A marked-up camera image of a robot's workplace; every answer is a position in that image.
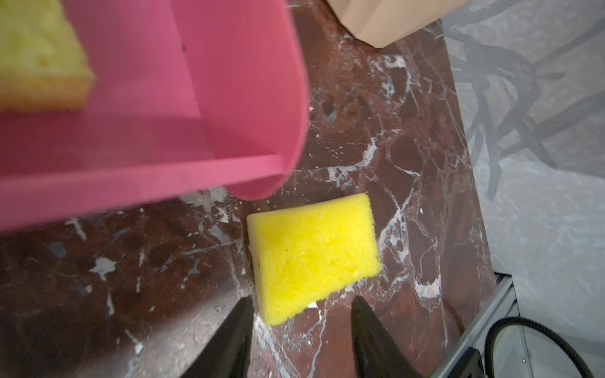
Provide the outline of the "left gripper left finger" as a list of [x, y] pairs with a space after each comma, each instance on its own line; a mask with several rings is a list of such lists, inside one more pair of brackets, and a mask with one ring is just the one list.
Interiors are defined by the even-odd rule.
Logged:
[[241, 298], [181, 377], [247, 377], [254, 316], [252, 298]]

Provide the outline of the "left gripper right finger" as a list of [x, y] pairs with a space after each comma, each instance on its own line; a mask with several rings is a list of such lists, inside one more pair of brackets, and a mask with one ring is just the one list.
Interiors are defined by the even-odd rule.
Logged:
[[422, 377], [360, 295], [351, 304], [351, 338], [357, 377]]

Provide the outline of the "bright yellow foam sponge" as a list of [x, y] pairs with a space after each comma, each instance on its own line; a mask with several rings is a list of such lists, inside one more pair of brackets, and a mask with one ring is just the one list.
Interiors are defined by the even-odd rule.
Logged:
[[381, 272], [365, 193], [247, 216], [259, 312], [268, 326]]

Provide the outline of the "pink top drawer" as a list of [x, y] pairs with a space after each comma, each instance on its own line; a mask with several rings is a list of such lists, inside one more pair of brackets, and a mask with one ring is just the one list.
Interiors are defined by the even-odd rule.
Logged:
[[1, 229], [224, 187], [272, 195], [307, 136], [284, 1], [65, 1], [96, 73], [83, 110], [1, 117]]

